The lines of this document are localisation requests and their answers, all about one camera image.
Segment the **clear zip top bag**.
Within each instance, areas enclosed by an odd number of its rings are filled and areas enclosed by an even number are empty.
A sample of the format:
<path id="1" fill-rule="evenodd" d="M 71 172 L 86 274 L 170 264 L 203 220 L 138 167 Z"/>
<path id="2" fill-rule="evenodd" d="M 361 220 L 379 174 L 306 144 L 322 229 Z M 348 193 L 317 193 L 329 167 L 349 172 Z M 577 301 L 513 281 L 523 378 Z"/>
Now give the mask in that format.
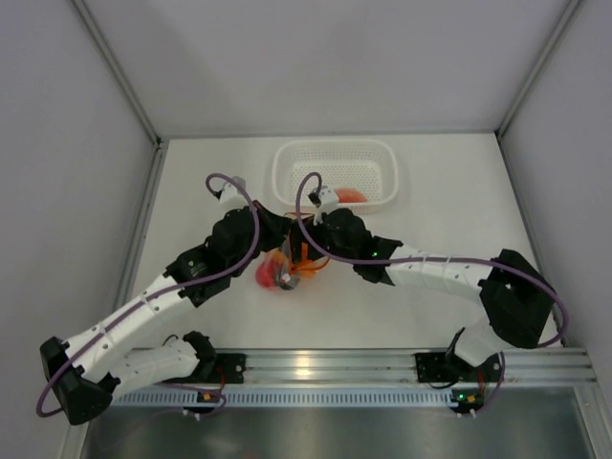
<path id="1" fill-rule="evenodd" d="M 255 271 L 257 284 L 268 290 L 292 291 L 303 281 L 314 278 L 330 262 L 310 247 L 296 223 L 294 211 L 284 217 L 291 220 L 291 227 L 283 243 L 268 251 Z"/>

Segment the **orange fake fruit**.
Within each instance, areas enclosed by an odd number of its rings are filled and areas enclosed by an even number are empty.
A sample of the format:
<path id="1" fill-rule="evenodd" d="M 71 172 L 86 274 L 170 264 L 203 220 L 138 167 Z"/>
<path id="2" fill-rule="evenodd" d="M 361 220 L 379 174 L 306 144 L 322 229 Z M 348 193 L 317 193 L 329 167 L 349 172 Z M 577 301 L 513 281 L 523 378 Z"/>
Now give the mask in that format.
<path id="1" fill-rule="evenodd" d="M 309 255 L 309 246 L 306 243 L 301 244 L 299 259 L 292 260 L 291 275 L 297 275 L 299 278 L 310 279 L 323 270 L 330 262 L 328 257 L 323 257 L 314 260 Z"/>

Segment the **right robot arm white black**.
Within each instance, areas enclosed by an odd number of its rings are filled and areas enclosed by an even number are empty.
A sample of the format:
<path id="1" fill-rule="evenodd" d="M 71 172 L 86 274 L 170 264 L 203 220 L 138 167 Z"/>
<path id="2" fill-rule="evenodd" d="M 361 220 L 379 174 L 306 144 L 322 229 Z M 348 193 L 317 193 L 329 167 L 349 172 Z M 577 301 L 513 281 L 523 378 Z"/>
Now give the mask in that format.
<path id="1" fill-rule="evenodd" d="M 348 264 L 370 283 L 429 289 L 482 307 L 484 315 L 461 327 L 448 347 L 446 366 L 454 378 L 469 379 L 503 351 L 540 347 L 552 288 L 518 251 L 504 249 L 492 259 L 431 254 L 374 235 L 327 186 L 314 188 L 308 199 L 316 213 L 298 230 L 313 255 Z"/>

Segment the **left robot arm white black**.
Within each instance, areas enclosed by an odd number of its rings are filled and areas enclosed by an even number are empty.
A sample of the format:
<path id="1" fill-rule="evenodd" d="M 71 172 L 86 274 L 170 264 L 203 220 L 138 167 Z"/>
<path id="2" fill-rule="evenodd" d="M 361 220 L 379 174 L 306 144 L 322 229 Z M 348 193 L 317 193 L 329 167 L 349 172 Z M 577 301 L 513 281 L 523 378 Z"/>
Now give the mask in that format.
<path id="1" fill-rule="evenodd" d="M 216 350 L 199 332 L 157 348 L 140 344 L 226 291 L 260 253 L 283 243 L 292 221 L 253 200 L 238 179 L 227 178 L 214 195 L 227 210 L 203 243 L 179 254 L 111 316 L 41 345 L 47 380 L 42 394 L 55 395 L 70 425 L 94 420 L 117 398 L 151 384 L 201 383 L 215 373 Z"/>

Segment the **fake watermelon slice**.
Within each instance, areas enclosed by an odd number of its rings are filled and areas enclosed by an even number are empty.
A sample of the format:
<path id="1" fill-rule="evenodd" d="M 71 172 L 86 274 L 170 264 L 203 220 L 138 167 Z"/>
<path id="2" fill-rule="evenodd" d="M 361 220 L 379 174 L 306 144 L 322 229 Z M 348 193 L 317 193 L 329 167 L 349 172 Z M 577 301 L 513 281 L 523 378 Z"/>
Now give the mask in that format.
<path id="1" fill-rule="evenodd" d="M 351 187 L 336 188 L 335 193 L 340 204 L 352 205 L 368 202 L 367 198 L 360 191 Z"/>

